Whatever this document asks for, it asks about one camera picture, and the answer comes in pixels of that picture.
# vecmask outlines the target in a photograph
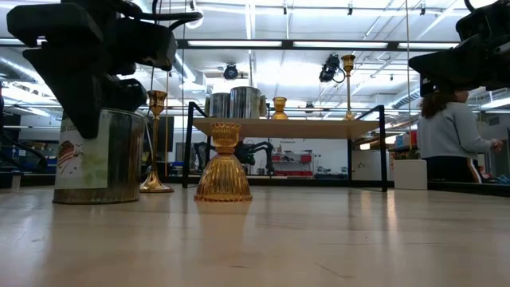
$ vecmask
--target brass candlestick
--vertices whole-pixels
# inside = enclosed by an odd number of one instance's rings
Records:
[[[245,171],[233,155],[241,125],[212,123],[211,127],[217,154],[207,164],[194,199],[203,202],[252,201]]]
[[[159,181],[158,177],[158,164],[156,163],[156,152],[158,150],[158,123],[159,123],[159,114],[164,109],[164,101],[167,98],[166,92],[161,91],[149,91],[147,92],[149,96],[149,108],[151,109],[152,114],[154,115],[154,127],[152,128],[152,164],[151,164],[151,172],[149,176],[145,180],[144,183],[140,186],[140,192],[143,193],[162,193],[162,192],[174,192],[174,189],[171,187],[164,186],[161,181]]]
[[[282,96],[277,96],[273,98],[274,103],[274,109],[276,112],[271,117],[273,120],[288,120],[288,116],[284,113],[285,108],[285,102],[287,101],[287,98],[284,98]]]
[[[345,115],[345,120],[354,119],[354,115],[351,112],[351,71],[354,69],[354,59],[356,59],[355,55],[345,55],[342,57],[343,70],[347,78],[347,114]]]

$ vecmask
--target ceiling light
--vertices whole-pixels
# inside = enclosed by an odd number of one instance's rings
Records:
[[[505,106],[507,104],[510,104],[510,97],[499,99],[499,100],[493,100],[490,103],[482,104],[481,108],[483,108],[483,109],[497,108],[497,107]]]
[[[492,113],[492,114],[501,113],[501,114],[505,114],[505,113],[510,113],[510,110],[489,110],[489,111],[485,111],[485,113]]]
[[[409,43],[409,49],[450,49],[459,43]],[[398,44],[399,49],[407,49],[407,43]]]
[[[3,126],[4,128],[29,128],[29,126]]]
[[[45,39],[37,39],[37,44],[41,45]],[[22,41],[19,41],[16,38],[0,38],[0,45],[25,45]]]
[[[190,47],[281,47],[281,41],[188,41]]]
[[[386,42],[369,41],[295,41],[294,47],[301,48],[349,48],[349,49],[385,49],[388,46]]]

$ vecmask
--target black equipment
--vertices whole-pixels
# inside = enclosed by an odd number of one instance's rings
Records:
[[[172,30],[200,19],[199,12],[143,13],[124,0],[61,0],[61,4],[16,6],[7,14],[11,34],[29,48],[23,56],[51,88],[85,139],[97,137],[102,108],[134,112],[147,100],[135,79],[135,63],[170,71],[177,43]],[[155,23],[141,20],[154,20]],[[169,27],[158,21],[174,21]]]
[[[204,166],[200,149],[202,148],[202,150],[205,150],[207,148],[207,143],[194,143],[193,147],[198,157],[198,169],[202,171]],[[210,149],[212,151],[216,151],[216,147],[214,146],[211,146]],[[268,175],[271,175],[274,172],[273,158],[271,157],[271,154],[273,153],[272,144],[268,142],[243,143],[242,140],[240,140],[234,148],[233,155],[235,155],[242,164],[249,164],[253,166],[255,165],[255,157],[253,155],[258,151],[265,151],[265,168],[268,170]]]
[[[335,80],[335,75],[341,72],[343,74],[343,80]],[[323,83],[334,81],[336,83],[342,83],[345,80],[345,72],[340,68],[340,59],[338,55],[329,55],[326,63],[322,66],[322,71],[319,74],[319,80]]]
[[[474,9],[457,23],[461,43],[452,49],[413,57],[409,66],[422,76],[421,96],[485,86],[510,87],[510,0]]]
[[[237,71],[236,65],[228,64],[226,66],[225,71],[223,72],[223,77],[226,80],[235,80],[237,78],[238,74],[239,74],[239,72]]]

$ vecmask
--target wooden shelf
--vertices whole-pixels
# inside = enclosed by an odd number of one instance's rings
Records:
[[[210,125],[230,122],[241,125],[241,136],[285,139],[355,139],[379,127],[378,121],[365,120],[258,120],[193,119],[194,126],[212,136]]]

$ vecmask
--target white box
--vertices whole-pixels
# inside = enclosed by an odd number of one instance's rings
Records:
[[[395,189],[427,190],[427,162],[423,159],[400,159],[394,161]]]

